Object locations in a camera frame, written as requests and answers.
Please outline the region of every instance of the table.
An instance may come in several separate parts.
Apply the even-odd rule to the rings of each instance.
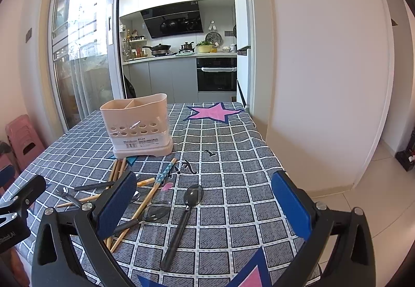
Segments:
[[[242,109],[235,102],[224,107]],[[192,111],[183,104],[168,105],[168,111],[173,153],[166,157],[139,156],[129,169],[141,173],[141,179],[155,177],[176,157],[179,162],[171,179],[173,188],[153,198],[170,200],[172,210],[161,220],[142,222],[130,229],[115,251],[115,259],[137,286],[140,275],[170,287],[221,287],[262,248],[274,283],[303,243],[291,230],[271,191],[270,177],[282,169],[278,159],[245,112],[228,116],[226,124],[210,119],[186,121]],[[113,164],[111,150],[101,113],[96,111],[47,148],[5,193],[2,199],[7,200],[34,174],[46,178],[46,192],[29,210],[27,223],[32,234],[17,246],[29,263],[45,208],[66,202],[54,193],[55,187],[105,181]],[[160,261],[184,209],[184,192],[194,183],[204,187],[202,203],[191,212],[170,272],[160,271]],[[140,201],[150,189],[139,189]],[[94,193],[99,190],[78,192],[76,197]],[[138,204],[129,205],[123,221],[133,215]],[[73,241],[88,278],[99,284],[79,238],[73,237]],[[316,270],[312,281],[318,276]]]

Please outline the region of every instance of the white countertop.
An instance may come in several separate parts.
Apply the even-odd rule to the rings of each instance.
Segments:
[[[195,54],[188,54],[188,55],[167,55],[167,56],[157,56],[157,57],[140,57],[135,58],[134,60],[125,61],[122,63],[123,66],[127,64],[133,64],[137,62],[147,62],[147,61],[154,61],[154,60],[165,60],[168,58],[178,58],[178,57],[236,57],[237,53],[195,53]]]

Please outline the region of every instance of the green vegetable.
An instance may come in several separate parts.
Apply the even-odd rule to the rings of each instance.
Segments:
[[[209,41],[200,41],[197,45],[196,45],[196,47],[197,46],[210,46],[212,43],[211,42],[209,42]]]

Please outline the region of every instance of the blue gripper pad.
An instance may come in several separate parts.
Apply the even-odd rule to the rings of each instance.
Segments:
[[[271,179],[271,187],[295,234],[307,240],[312,232],[312,217],[294,193],[299,189],[284,171],[274,173]]]
[[[99,240],[104,240],[113,234],[136,188],[135,174],[128,171],[118,179],[111,189],[105,190],[97,199],[94,212],[96,213],[96,234]]]

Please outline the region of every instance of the sliding glass door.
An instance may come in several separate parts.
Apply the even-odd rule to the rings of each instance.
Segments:
[[[64,127],[122,98],[114,0],[52,0],[52,86]]]

